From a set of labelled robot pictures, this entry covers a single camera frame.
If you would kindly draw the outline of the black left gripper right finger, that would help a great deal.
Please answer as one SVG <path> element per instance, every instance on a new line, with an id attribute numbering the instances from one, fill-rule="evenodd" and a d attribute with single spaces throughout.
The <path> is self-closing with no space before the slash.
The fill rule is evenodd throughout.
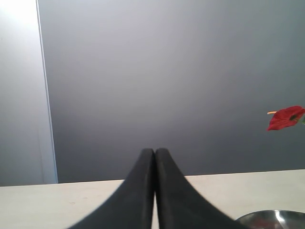
<path id="1" fill-rule="evenodd" d="M 155 152 L 156 201 L 161 229 L 245 229 L 196 191 L 168 149 Z"/>

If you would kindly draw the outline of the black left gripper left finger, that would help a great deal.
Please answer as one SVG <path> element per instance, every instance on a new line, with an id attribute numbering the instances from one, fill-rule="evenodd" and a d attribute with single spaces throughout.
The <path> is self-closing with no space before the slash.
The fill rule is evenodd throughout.
<path id="1" fill-rule="evenodd" d="M 155 191 L 155 156 L 141 151 L 126 179 L 102 205 L 72 229 L 150 229 Z"/>

